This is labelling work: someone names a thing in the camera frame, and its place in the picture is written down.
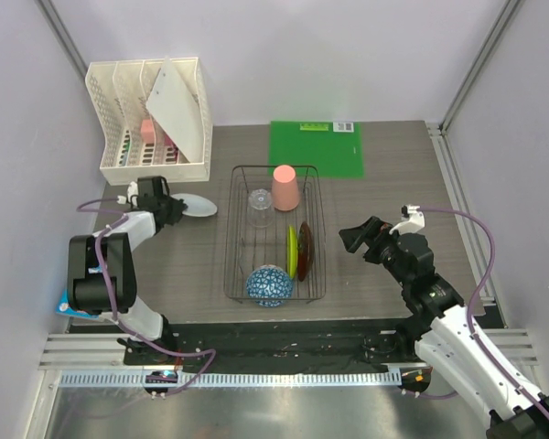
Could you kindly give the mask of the red floral plate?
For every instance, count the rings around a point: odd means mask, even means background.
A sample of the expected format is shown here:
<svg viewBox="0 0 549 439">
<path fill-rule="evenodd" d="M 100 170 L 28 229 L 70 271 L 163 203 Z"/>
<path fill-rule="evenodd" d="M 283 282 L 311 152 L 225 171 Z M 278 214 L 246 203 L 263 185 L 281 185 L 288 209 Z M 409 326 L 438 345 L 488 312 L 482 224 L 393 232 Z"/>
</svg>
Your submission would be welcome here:
<svg viewBox="0 0 549 439">
<path fill-rule="evenodd" d="M 303 282 L 309 273 L 313 263 L 314 239 L 313 233 L 306 221 L 303 221 L 297 239 L 298 259 L 297 276 L 300 282 Z"/>
</svg>

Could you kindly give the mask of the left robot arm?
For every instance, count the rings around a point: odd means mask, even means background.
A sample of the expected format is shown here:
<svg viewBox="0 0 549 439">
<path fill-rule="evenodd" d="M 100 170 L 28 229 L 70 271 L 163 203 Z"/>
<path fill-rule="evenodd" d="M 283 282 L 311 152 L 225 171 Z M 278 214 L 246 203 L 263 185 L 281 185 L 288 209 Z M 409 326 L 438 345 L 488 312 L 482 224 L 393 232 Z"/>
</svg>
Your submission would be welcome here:
<svg viewBox="0 0 549 439">
<path fill-rule="evenodd" d="M 93 234 L 70 239 L 67 300 L 69 307 L 101 316 L 129 335 L 158 365 L 176 355 L 177 341 L 165 316 L 138 295 L 133 252 L 166 226 L 177 224 L 187 204 L 173 198 L 167 179 L 140 177 L 127 190 L 130 209 Z"/>
</svg>

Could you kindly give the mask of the white plate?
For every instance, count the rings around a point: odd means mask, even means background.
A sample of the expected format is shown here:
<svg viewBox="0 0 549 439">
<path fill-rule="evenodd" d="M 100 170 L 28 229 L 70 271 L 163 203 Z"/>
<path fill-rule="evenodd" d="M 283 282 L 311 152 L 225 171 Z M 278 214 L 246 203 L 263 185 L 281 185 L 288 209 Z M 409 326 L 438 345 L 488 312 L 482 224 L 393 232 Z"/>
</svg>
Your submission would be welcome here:
<svg viewBox="0 0 549 439">
<path fill-rule="evenodd" d="M 186 207 L 183 214 L 192 218 L 207 218 L 217 214 L 217 206 L 207 198 L 189 193 L 173 194 L 172 198 L 181 200 Z"/>
</svg>

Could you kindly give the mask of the lime green plate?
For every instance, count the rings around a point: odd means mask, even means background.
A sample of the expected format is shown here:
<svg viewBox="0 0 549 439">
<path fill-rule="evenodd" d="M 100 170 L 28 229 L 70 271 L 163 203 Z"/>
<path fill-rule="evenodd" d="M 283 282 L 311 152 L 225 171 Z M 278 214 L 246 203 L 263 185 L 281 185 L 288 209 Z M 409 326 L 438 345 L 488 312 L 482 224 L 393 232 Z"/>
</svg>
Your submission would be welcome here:
<svg viewBox="0 0 549 439">
<path fill-rule="evenodd" d="M 286 232 L 286 272 L 291 279 L 296 276 L 298 265 L 298 240 L 296 228 L 293 225 L 287 227 Z"/>
</svg>

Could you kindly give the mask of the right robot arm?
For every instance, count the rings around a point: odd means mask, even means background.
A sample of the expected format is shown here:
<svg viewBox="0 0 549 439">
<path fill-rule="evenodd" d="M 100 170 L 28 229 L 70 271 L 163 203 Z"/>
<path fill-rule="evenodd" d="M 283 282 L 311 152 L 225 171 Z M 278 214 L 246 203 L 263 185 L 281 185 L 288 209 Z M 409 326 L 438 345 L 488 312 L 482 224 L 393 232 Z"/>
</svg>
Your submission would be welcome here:
<svg viewBox="0 0 549 439">
<path fill-rule="evenodd" d="M 383 266 L 402 288 L 411 315 L 394 347 L 440 374 L 479 417 L 489 438 L 549 438 L 549 394 L 543 393 L 489 339 L 455 288 L 439 275 L 422 234 L 370 217 L 339 236 L 347 252 L 367 246 L 366 262 Z"/>
</svg>

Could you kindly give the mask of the clear glass cup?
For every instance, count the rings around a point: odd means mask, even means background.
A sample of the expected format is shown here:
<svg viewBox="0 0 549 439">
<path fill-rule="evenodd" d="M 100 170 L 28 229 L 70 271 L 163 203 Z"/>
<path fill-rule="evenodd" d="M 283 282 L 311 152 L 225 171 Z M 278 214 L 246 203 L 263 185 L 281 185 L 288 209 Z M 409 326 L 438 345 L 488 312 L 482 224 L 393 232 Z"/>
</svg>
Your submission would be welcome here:
<svg viewBox="0 0 549 439">
<path fill-rule="evenodd" d="M 274 219 L 271 193 L 266 189 L 252 191 L 247 199 L 247 220 L 255 228 L 266 228 Z"/>
</svg>

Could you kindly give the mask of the pink plastic cup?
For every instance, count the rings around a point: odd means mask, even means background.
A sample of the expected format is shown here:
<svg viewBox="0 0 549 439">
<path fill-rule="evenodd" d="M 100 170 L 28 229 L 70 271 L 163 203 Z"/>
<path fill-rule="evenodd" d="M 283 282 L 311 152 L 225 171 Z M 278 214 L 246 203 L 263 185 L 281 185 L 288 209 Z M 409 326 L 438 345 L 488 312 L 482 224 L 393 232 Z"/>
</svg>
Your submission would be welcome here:
<svg viewBox="0 0 549 439">
<path fill-rule="evenodd" d="M 278 210 L 290 211 L 298 206 L 300 194 L 292 166 L 280 165 L 274 169 L 271 193 L 274 207 Z"/>
</svg>

